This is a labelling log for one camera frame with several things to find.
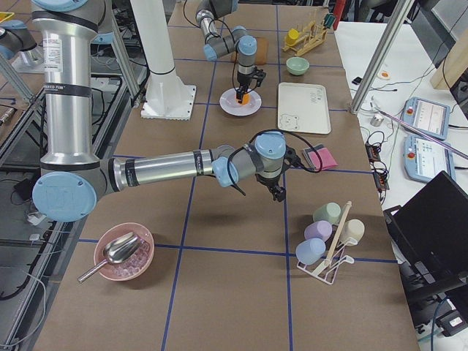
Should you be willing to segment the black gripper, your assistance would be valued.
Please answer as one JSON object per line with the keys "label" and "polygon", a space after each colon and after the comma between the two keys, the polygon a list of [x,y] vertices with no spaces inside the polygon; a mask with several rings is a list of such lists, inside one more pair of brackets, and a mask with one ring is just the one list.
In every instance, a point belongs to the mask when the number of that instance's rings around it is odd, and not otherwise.
{"label": "black gripper", "polygon": [[268,191],[273,195],[273,199],[277,202],[283,202],[286,198],[286,189],[279,185],[279,175],[273,178],[266,178],[259,173],[255,175],[257,182],[266,186]]}
{"label": "black gripper", "polygon": [[238,87],[235,90],[235,92],[236,92],[236,101],[238,103],[242,103],[244,99],[244,94],[248,94],[251,91],[250,84],[252,83],[254,76],[255,76],[254,71],[248,74],[241,73],[240,71],[237,72]]}

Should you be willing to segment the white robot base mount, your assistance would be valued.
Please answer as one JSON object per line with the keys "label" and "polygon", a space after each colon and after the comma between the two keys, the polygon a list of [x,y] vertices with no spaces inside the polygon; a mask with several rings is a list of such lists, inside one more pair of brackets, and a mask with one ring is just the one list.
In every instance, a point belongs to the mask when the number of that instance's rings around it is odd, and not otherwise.
{"label": "white robot base mount", "polygon": [[196,87],[177,75],[163,3],[134,0],[131,6],[150,72],[141,116],[189,120]]}

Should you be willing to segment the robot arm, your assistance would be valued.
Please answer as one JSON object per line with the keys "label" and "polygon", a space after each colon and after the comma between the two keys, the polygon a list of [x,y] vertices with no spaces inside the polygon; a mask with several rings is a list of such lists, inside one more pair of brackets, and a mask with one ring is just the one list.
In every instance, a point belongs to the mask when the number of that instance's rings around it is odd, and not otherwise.
{"label": "robot arm", "polygon": [[265,74],[255,66],[257,40],[249,35],[243,26],[229,29],[229,34],[225,37],[216,30],[215,21],[234,13],[237,9],[237,1],[201,1],[195,20],[204,36],[203,50],[207,60],[215,61],[227,54],[237,54],[239,87],[235,92],[237,101],[242,103],[244,96],[249,93],[252,80],[255,79],[257,86],[260,86]]}
{"label": "robot arm", "polygon": [[[176,73],[162,1],[130,1],[148,78],[143,115],[146,118],[189,120],[196,86],[186,85]],[[205,40],[205,56],[215,60],[237,53],[238,82],[235,100],[242,102],[249,85],[261,85],[265,73],[255,65],[257,41],[242,26],[229,36],[217,36],[215,21],[235,12],[238,1],[201,1],[195,12]],[[40,159],[41,176],[32,190],[32,200],[41,214],[57,222],[75,222],[87,217],[105,195],[160,181],[213,176],[220,186],[233,186],[249,176],[266,186],[273,200],[283,201],[279,185],[286,171],[287,145],[276,131],[258,132],[240,148],[219,146],[205,150],[147,158],[115,157],[123,126],[112,126],[101,146],[94,149],[91,102],[91,42],[112,34],[114,55],[122,73],[134,73],[121,39],[111,1],[31,1],[33,22],[42,32],[45,59],[47,151]]]}

